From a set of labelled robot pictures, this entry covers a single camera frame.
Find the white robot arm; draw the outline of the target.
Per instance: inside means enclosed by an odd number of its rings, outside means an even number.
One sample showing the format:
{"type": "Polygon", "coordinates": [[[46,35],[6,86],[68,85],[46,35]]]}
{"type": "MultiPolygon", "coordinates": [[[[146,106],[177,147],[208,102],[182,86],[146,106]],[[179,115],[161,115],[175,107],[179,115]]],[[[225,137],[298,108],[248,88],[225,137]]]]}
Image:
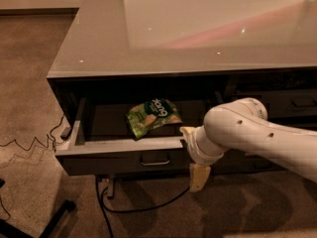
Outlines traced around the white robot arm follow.
{"type": "Polygon", "coordinates": [[[243,98],[211,108],[199,127],[181,127],[192,160],[189,190],[200,191],[211,166],[229,150],[268,159],[306,179],[317,181],[317,132],[267,120],[264,105],[243,98]]]}

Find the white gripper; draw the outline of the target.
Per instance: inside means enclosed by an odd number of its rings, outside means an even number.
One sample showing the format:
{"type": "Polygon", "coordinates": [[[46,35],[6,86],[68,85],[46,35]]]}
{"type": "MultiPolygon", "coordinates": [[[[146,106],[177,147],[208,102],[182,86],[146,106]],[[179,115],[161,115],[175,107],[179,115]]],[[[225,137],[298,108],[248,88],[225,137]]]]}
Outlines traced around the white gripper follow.
{"type": "Polygon", "coordinates": [[[191,163],[189,166],[189,191],[197,192],[202,190],[208,181],[211,172],[209,166],[220,160],[228,149],[212,142],[203,126],[181,126],[179,131],[187,144],[191,160],[196,163],[191,163]]]}

